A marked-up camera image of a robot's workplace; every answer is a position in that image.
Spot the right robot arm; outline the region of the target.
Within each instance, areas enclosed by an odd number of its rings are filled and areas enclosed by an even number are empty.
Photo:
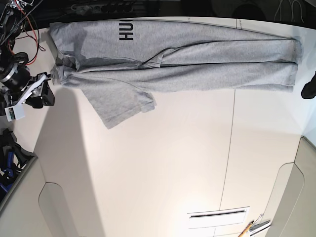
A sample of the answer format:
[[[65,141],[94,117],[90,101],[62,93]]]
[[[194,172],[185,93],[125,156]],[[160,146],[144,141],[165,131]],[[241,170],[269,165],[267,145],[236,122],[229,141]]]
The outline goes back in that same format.
[[[24,117],[23,105],[34,109],[53,106],[55,97],[50,89],[51,75],[30,74],[29,65],[37,59],[29,58],[26,52],[13,51],[15,41],[28,25],[36,50],[40,49],[40,33],[29,16],[41,4],[32,0],[2,0],[0,2],[0,114],[8,121]]]

